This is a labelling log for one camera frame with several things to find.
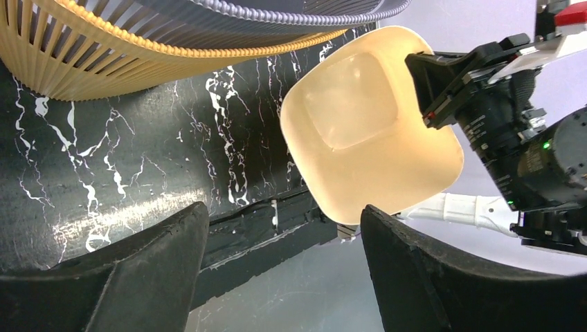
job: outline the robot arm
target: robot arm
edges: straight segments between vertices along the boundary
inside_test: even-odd
[[[530,97],[543,66],[587,48],[586,21],[587,2],[539,1],[541,35],[533,43],[522,34],[466,55],[406,58],[424,123],[436,129],[458,124],[506,205],[519,212],[507,230],[523,245],[582,255],[587,107],[546,127],[545,111],[534,108]]]
[[[518,237],[509,230],[512,224],[518,223],[518,213],[511,211],[502,197],[438,194],[402,211],[398,217],[406,221],[430,219],[460,223]]]

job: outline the yellow basket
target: yellow basket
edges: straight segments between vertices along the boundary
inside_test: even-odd
[[[140,91],[248,59],[313,46],[345,32],[307,36],[279,46],[195,50],[128,33],[73,0],[1,1],[0,58],[8,70],[28,88],[68,101]]]

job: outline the yellow bowl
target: yellow bowl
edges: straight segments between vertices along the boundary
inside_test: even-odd
[[[55,24],[49,28],[51,20]],[[0,6],[0,59],[35,92],[56,100],[80,101],[140,91],[248,59],[291,52],[344,32],[262,48],[196,50],[128,33],[73,0],[6,0]]]
[[[281,129],[322,211],[358,225],[373,204],[401,212],[452,185],[462,148],[452,128],[428,129],[419,112],[411,53],[432,53],[416,33],[380,28],[344,45],[285,96]]]

